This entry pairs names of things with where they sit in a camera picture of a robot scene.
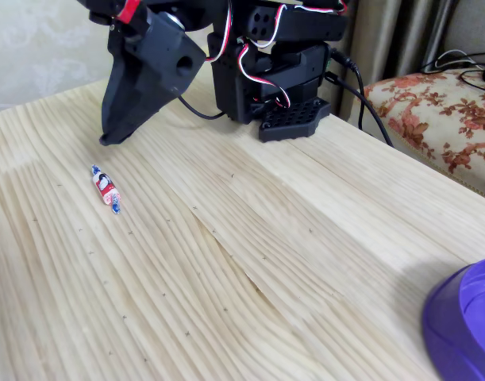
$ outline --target black mounting plate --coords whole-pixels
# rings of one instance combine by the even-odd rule
[[[258,137],[263,142],[310,137],[320,120],[329,115],[330,103],[318,97],[292,103],[287,109],[279,107],[265,114]]]

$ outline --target floral upholstered chair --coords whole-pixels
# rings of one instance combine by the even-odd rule
[[[463,71],[387,79],[365,87],[365,95],[398,150],[485,197],[485,91],[462,82]],[[464,78],[485,88],[481,74]],[[353,125],[359,108],[354,102]],[[381,137],[366,114],[364,129]]]

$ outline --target candy wrapper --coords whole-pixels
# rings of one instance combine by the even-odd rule
[[[115,214],[119,214],[121,212],[121,194],[118,193],[114,182],[106,173],[101,172],[97,165],[92,166],[92,175],[94,176],[92,181],[98,188],[102,200],[105,204],[112,206]]]

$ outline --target purple plastic object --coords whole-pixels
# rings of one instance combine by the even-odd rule
[[[422,332],[444,380],[485,381],[485,260],[431,290]]]

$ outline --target light wooden tabletop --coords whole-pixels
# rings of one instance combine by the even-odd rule
[[[484,198],[336,117],[262,144],[174,101],[105,148],[105,86],[0,113],[0,380],[437,378],[422,303]]]

